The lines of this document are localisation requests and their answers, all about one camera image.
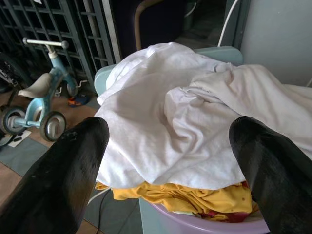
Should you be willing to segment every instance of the white sheet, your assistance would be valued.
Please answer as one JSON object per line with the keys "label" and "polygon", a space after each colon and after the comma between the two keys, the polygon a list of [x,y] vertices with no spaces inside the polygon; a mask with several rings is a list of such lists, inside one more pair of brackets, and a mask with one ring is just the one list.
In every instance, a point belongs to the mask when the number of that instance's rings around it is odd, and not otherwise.
{"label": "white sheet", "polygon": [[244,180],[228,130],[254,117],[312,158],[311,89],[284,86],[264,67],[238,68],[176,43],[130,55],[107,80],[96,116],[110,128],[97,180],[220,189]]}

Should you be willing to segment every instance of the yellow cloth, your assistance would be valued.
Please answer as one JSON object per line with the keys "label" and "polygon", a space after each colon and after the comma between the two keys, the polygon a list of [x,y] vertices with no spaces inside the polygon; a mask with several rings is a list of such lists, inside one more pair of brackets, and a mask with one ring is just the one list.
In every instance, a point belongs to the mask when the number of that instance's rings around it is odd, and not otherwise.
{"label": "yellow cloth", "polygon": [[[96,189],[103,190],[107,186],[96,184]],[[151,203],[161,203],[168,211],[185,211],[207,214],[209,211],[220,213],[247,212],[253,210],[250,189],[241,183],[219,190],[192,189],[177,184],[152,185],[142,183],[132,189],[113,189],[114,199],[142,197]],[[216,220],[225,220],[226,216],[216,215]]]}

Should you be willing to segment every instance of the black grate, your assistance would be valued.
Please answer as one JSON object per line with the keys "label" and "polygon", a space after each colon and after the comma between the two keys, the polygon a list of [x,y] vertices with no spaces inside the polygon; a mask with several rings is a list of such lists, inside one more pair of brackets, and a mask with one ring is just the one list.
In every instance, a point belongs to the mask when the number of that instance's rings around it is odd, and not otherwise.
{"label": "black grate", "polygon": [[42,45],[24,45],[22,38],[69,42],[55,48],[75,77],[87,77],[115,63],[101,0],[0,0],[0,50],[20,50],[40,67],[50,64]]}

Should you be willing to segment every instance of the wall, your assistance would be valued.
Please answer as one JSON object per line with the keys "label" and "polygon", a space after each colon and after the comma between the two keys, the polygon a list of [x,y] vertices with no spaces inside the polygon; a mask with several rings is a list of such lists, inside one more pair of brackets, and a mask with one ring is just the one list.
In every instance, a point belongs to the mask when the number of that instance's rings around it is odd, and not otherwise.
{"label": "wall", "polygon": [[241,46],[245,63],[266,66],[282,83],[312,78],[312,0],[252,0]]}

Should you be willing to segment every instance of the purple basket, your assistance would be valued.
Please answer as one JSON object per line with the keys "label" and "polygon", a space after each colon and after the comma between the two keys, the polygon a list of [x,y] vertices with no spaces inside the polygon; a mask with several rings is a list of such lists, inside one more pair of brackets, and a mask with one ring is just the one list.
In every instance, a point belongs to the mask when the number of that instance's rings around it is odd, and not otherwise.
{"label": "purple basket", "polygon": [[151,204],[160,212],[160,221],[168,233],[179,234],[265,234],[270,230],[265,221],[221,223],[208,221],[186,214],[175,214],[161,204]]}

